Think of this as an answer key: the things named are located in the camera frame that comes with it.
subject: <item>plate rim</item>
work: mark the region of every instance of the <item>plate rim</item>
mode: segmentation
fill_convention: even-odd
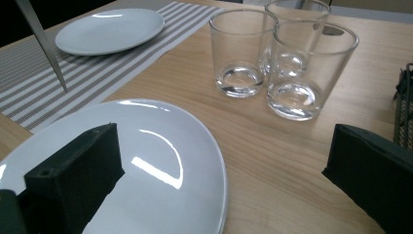
[[[192,113],[190,113],[189,111],[187,111],[186,109],[184,109],[184,108],[182,108],[178,105],[175,105],[175,104],[172,104],[172,103],[169,103],[169,102],[166,102],[166,101],[162,101],[162,100],[150,99],[150,98],[123,98],[123,99],[115,99],[115,100],[100,102],[100,103],[97,103],[97,104],[94,104],[94,105],[84,107],[84,108],[82,108],[82,109],[80,109],[76,112],[73,112],[73,113],[61,118],[60,120],[65,120],[65,119],[71,118],[72,116],[76,115],[77,113],[87,112],[87,111],[90,111],[91,109],[94,109],[94,108],[100,108],[103,105],[120,104],[120,102],[122,102],[122,101],[160,103],[162,105],[172,107],[172,108],[180,111],[181,113],[187,115],[192,120],[194,120],[200,127],[203,128],[204,132],[211,139],[211,141],[213,142],[213,144],[215,146],[215,149],[217,150],[219,160],[220,160],[220,169],[221,169],[222,175],[223,175],[223,181],[222,181],[223,182],[223,197],[222,197],[222,205],[223,206],[222,206],[221,211],[220,211],[221,218],[219,220],[219,223],[217,223],[217,227],[219,227],[218,233],[222,234],[223,231],[224,231],[224,226],[225,226],[225,223],[226,223],[226,218],[227,218],[227,213],[228,213],[228,206],[229,206],[228,205],[228,202],[229,202],[229,184],[228,184],[228,176],[227,176],[227,172],[226,172],[225,161],[224,161],[224,157],[222,155],[222,151],[221,151],[215,137],[210,132],[210,130],[207,128],[207,126],[200,119],[198,119],[195,115],[193,115]],[[43,132],[49,131],[49,128],[52,128],[54,125],[57,125],[60,120],[57,120],[57,121],[53,122],[48,127],[42,129],[41,131],[39,131],[36,134],[33,134],[30,138],[28,138],[27,140],[22,142],[18,147],[16,147],[12,152],[10,152],[4,159],[2,159],[0,161],[0,166],[2,166],[4,164],[7,164],[8,161],[10,160],[10,158],[15,154],[15,152],[20,150],[20,148],[23,145],[28,144],[32,140],[35,140],[37,138],[36,136],[41,135]],[[10,188],[4,187],[4,185],[1,183],[1,179],[0,179],[0,189],[10,189]]]
[[[120,46],[118,49],[111,49],[111,50],[96,50],[96,51],[85,51],[85,50],[80,50],[80,49],[73,49],[73,48],[68,48],[65,47],[64,45],[61,45],[61,41],[63,40],[62,38],[62,34],[68,30],[69,27],[72,27],[73,25],[76,25],[78,23],[82,23],[82,21],[85,20],[90,20],[93,15],[97,15],[97,14],[107,14],[107,13],[113,13],[113,12],[123,12],[123,11],[128,11],[128,12],[148,12],[150,14],[152,14],[153,17],[158,18],[158,20],[161,21],[161,24],[159,27],[156,27],[151,34],[148,34],[147,37],[144,37],[144,39],[140,39],[140,40],[136,40],[135,43],[129,44],[127,46]],[[72,22],[70,22],[69,24],[65,25],[56,35],[55,38],[55,44],[56,46],[62,50],[63,52],[66,52],[70,55],[74,55],[74,56],[103,56],[103,55],[109,55],[109,54],[114,54],[117,52],[121,52],[121,51],[125,51],[128,49],[131,49],[133,47],[139,46],[149,40],[151,40],[152,38],[154,38],[155,36],[157,36],[159,33],[161,33],[161,31],[164,29],[165,27],[165,18],[158,12],[153,11],[153,10],[149,10],[149,9],[143,9],[143,8],[123,8],[123,9],[114,9],[114,10],[108,10],[108,11],[104,11],[104,12],[99,12],[99,13],[95,13],[89,16],[85,16],[83,18],[80,19],[76,19]]]

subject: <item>white plate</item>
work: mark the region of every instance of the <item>white plate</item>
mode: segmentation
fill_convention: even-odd
[[[105,102],[55,122],[0,163],[0,188],[19,194],[30,169],[108,123],[117,123],[126,173],[83,233],[222,233],[228,185],[219,147],[193,115],[156,100]]]
[[[57,34],[56,45],[72,55],[111,54],[152,39],[164,25],[164,18],[154,11],[113,10],[69,23]]]

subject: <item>black object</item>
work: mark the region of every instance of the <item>black object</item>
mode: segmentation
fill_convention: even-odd
[[[406,149],[338,124],[322,174],[387,233],[413,233],[413,155]]]
[[[124,173],[116,124],[77,136],[24,176],[27,233],[82,233]]]
[[[243,3],[244,0],[219,0],[221,2]]]
[[[0,189],[0,233],[27,233],[18,197],[9,189]]]
[[[30,0],[43,28],[49,28],[66,20],[94,10],[114,0]],[[32,31],[25,21],[15,0],[0,1],[0,47],[26,36]]]
[[[396,110],[394,118],[394,142],[413,151],[413,63],[407,63],[400,70],[399,81],[394,94]]]

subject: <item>striped table runner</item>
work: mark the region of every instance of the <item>striped table runner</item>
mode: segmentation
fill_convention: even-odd
[[[141,46],[107,56],[72,56],[52,43],[68,93],[36,39],[0,52],[0,111],[36,133],[82,107],[102,102],[221,11],[169,0],[121,0],[102,11],[125,8],[157,11],[165,19],[164,30]],[[50,42],[60,30],[48,30]]]

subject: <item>table surface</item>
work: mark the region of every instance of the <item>table surface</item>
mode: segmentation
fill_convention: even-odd
[[[212,0],[182,2],[227,9],[255,8]],[[221,95],[212,77],[206,24],[107,100],[152,98],[180,106],[215,137],[229,181],[224,233],[384,233],[321,171],[335,124],[393,139],[398,74],[413,56],[413,24],[330,16],[360,43],[320,116],[293,122],[276,116],[265,91]],[[0,115],[0,159],[31,133]]]

